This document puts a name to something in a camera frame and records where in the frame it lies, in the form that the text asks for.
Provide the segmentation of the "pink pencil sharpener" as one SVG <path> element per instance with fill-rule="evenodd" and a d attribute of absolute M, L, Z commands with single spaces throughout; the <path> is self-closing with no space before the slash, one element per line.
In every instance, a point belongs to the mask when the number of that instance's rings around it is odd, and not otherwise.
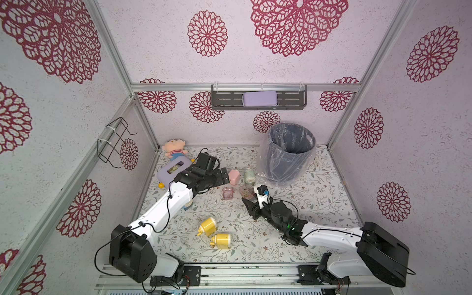
<path fill-rule="evenodd" d="M 233 169 L 228 173 L 229 183 L 233 186 L 237 186 L 240 183 L 241 174 L 238 170 Z"/>

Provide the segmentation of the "pink clear shavings tray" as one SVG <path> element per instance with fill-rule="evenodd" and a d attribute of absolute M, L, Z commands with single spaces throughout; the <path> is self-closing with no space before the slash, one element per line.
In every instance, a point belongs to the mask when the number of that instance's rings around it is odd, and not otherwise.
<path fill-rule="evenodd" d="M 235 188 L 225 187 L 222 189 L 223 200 L 232 200 L 234 198 Z"/>
<path fill-rule="evenodd" d="M 249 184 L 242 184 L 239 186 L 238 192 L 242 196 L 242 199 L 246 199 L 251 202 L 257 200 L 256 194 L 254 193 L 254 188 Z"/>

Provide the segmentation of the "green pencil sharpener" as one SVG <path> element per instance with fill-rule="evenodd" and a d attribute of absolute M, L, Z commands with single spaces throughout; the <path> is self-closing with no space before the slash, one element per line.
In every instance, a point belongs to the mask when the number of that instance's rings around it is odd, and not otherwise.
<path fill-rule="evenodd" d="M 243 180 L 245 184 L 254 186 L 256 183 L 256 173 L 252 168 L 246 168 L 243 176 Z"/>

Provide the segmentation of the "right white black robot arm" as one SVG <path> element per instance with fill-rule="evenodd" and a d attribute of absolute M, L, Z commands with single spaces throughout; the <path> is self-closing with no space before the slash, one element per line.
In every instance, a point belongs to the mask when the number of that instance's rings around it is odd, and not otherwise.
<path fill-rule="evenodd" d="M 242 200 L 248 214 L 267 221 L 290 246 L 327 247 L 315 267 L 301 267 L 303 285 L 349 285 L 352 276 L 374 276 L 387 285 L 404 288 L 409 268 L 409 248 L 374 222 L 362 227 L 320 226 L 293 215 L 284 201 L 252 202 Z"/>

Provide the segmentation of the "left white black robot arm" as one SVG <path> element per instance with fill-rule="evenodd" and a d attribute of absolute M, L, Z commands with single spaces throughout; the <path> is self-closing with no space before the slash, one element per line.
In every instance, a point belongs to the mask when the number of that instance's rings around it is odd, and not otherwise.
<path fill-rule="evenodd" d="M 211 188 L 229 183 L 228 172 L 220 160 L 202 149 L 195 162 L 180 169 L 168 183 L 165 194 L 128 226 L 117 225 L 109 242 L 109 263 L 119 276 L 143 283 L 150 277 L 163 277 L 179 283 L 184 263 L 171 254 L 157 254 L 154 244 L 170 226 L 170 220 L 186 204 Z"/>

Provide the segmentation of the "yellow pencil sharpener lower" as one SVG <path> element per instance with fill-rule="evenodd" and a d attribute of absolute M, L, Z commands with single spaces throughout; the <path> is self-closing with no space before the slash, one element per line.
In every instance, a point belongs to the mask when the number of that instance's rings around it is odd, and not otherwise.
<path fill-rule="evenodd" d="M 229 250 L 232 246 L 232 235 L 216 234 L 211 238 L 210 246 L 220 250 Z"/>

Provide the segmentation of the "yellow pencil sharpener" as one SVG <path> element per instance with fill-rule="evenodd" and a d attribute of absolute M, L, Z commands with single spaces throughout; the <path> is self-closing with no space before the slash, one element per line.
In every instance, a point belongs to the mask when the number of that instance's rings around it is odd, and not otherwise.
<path fill-rule="evenodd" d="M 229 250 L 232 246 L 232 235 L 216 234 L 211 238 L 210 246 L 220 250 Z"/>
<path fill-rule="evenodd" d="M 207 237 L 210 237 L 216 232 L 216 228 L 217 222 L 214 217 L 210 216 L 199 226 L 197 236 L 205 234 Z"/>

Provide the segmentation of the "yellow pencil sharpener upper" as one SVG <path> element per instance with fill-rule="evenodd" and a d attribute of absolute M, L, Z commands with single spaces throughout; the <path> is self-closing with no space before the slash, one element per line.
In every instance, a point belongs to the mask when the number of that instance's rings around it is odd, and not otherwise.
<path fill-rule="evenodd" d="M 197 236 L 205 234 L 207 237 L 210 237 L 216 232 L 216 228 L 217 222 L 214 217 L 210 216 L 199 226 Z"/>

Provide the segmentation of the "purple tissue box toy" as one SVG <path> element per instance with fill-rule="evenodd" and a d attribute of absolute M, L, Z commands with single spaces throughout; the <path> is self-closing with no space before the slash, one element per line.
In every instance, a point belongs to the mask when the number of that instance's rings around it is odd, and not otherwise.
<path fill-rule="evenodd" d="M 178 156 L 163 166 L 157 172 L 159 188 L 167 188 L 168 185 L 176 178 L 177 174 L 189 168 L 193 162 L 186 156 Z"/>

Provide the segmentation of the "plush doll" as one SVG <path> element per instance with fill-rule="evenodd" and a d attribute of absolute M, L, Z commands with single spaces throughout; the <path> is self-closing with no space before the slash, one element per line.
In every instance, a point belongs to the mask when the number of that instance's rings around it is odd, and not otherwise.
<path fill-rule="evenodd" d="M 180 156 L 186 156 L 188 150 L 185 150 L 186 142 L 182 139 L 172 139 L 162 146 L 165 157 L 171 161 Z"/>

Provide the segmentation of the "purple soap box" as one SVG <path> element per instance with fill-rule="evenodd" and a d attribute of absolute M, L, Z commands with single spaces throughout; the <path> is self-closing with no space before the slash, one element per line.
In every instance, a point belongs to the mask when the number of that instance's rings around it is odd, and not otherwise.
<path fill-rule="evenodd" d="M 273 107 L 279 104 L 276 91 L 245 92 L 242 95 L 244 107 Z"/>

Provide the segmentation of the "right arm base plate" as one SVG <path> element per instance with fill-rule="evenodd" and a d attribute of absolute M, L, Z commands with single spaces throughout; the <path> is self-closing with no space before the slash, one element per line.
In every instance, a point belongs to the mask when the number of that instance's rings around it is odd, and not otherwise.
<path fill-rule="evenodd" d="M 327 269 L 319 269 L 318 265 L 298 265 L 299 278 L 297 280 L 301 285 L 349 285 L 351 280 L 349 276 L 338 278 L 331 274 Z"/>

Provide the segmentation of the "aluminium front rail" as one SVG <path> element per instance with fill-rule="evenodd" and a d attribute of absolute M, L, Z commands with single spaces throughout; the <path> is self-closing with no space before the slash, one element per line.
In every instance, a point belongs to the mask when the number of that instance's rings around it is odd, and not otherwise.
<path fill-rule="evenodd" d="M 326 290 L 343 295 L 405 295 L 407 291 L 391 287 L 370 275 L 351 275 L 349 285 L 301 285 L 297 282 L 298 265 L 317 265 L 316 263 L 203 263 L 186 264 L 200 266 L 202 278 L 199 286 L 187 286 L 178 291 L 189 295 L 198 293 L 291 293 L 322 294 Z"/>

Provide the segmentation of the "dark grey wall shelf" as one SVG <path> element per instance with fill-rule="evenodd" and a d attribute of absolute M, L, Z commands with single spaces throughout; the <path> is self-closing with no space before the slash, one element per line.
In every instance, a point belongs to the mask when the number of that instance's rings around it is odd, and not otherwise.
<path fill-rule="evenodd" d="M 276 91 L 278 102 L 273 107 L 244 107 L 242 95 L 245 92 Z M 237 87 L 221 88 L 216 84 L 211 86 L 211 107 L 218 111 L 300 111 L 307 106 L 306 86 L 300 85 L 297 89 L 268 88 L 259 90 Z"/>

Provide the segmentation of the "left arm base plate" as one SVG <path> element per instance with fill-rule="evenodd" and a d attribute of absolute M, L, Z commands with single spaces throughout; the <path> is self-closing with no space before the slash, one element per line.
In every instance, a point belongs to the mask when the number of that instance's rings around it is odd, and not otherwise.
<path fill-rule="evenodd" d="M 176 274 L 170 278 L 163 276 L 151 276 L 149 285 L 151 287 L 180 287 L 199 286 L 202 278 L 202 268 L 196 265 L 184 265 L 178 268 Z"/>

